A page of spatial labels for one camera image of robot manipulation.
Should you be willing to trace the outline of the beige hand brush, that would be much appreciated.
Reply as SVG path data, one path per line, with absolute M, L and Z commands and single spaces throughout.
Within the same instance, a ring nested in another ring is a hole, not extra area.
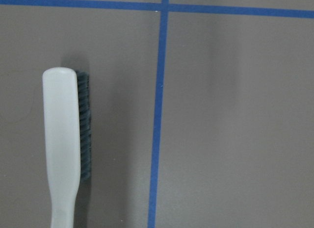
M 91 175 L 89 75 L 55 67 L 42 81 L 51 227 L 72 228 L 79 184 Z

